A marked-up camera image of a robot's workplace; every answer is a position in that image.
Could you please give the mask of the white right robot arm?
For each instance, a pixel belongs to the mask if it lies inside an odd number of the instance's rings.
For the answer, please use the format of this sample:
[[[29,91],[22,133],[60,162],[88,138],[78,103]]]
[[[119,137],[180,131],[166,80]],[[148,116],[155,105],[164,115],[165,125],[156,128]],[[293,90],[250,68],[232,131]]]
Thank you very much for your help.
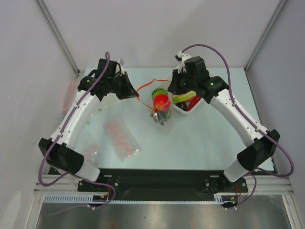
[[[274,154],[279,133],[257,123],[230,95],[229,86],[221,77],[210,77],[208,72],[189,76],[178,70],[173,70],[172,75],[168,92],[176,95],[196,92],[225,117],[244,143],[245,149],[237,154],[236,160],[224,170],[224,177],[220,179],[220,187],[232,191],[239,178],[258,169]]]

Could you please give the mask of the green toy melon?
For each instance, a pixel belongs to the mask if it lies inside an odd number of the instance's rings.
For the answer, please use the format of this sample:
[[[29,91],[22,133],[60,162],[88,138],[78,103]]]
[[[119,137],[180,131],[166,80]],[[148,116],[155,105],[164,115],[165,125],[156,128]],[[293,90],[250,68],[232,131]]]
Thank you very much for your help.
[[[151,95],[152,100],[155,99],[156,96],[160,95],[160,94],[164,94],[164,95],[168,95],[168,92],[164,89],[164,88],[156,88]]]

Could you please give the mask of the red toy apple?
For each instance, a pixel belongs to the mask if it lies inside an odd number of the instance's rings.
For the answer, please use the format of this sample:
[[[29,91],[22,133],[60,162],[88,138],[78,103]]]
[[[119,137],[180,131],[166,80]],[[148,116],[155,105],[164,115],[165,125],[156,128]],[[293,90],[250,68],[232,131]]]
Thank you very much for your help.
[[[153,100],[153,107],[155,111],[167,111],[170,108],[171,101],[169,96],[160,94]]]

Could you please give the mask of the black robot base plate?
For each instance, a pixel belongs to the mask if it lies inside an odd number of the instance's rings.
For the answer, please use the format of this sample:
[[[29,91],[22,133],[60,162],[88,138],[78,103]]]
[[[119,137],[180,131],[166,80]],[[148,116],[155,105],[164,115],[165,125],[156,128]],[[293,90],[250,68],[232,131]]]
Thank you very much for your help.
[[[114,187],[111,196],[202,197],[247,193],[246,180],[229,182],[222,170],[102,169],[98,181]]]

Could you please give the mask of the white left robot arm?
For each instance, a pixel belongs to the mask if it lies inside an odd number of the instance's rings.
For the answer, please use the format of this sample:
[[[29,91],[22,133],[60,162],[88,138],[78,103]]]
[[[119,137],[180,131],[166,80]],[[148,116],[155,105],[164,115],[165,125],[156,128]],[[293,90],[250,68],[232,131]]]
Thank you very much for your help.
[[[127,72],[110,75],[102,73],[94,78],[91,75],[81,79],[76,97],[64,120],[50,138],[42,138],[39,148],[44,156],[42,163],[88,180],[95,191],[104,188],[105,179],[100,170],[86,162],[84,156],[75,151],[78,137],[84,128],[95,105],[109,93],[120,100],[138,97]]]

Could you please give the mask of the orange toy pineapple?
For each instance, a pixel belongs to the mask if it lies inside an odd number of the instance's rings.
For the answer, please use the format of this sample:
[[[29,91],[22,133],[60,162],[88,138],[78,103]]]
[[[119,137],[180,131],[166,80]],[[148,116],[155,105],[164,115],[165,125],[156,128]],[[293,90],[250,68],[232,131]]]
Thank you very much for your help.
[[[150,114],[150,117],[154,120],[156,124],[164,126],[171,119],[170,111],[158,111]]]

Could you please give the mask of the clear red-zipper zip bag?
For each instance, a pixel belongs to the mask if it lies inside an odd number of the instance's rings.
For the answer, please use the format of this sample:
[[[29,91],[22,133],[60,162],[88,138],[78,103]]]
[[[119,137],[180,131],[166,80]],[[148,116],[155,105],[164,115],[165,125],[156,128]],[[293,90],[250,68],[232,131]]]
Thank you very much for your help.
[[[173,93],[168,91],[169,79],[152,79],[136,89],[138,101],[149,112],[149,120],[159,129],[168,131],[173,125]]]

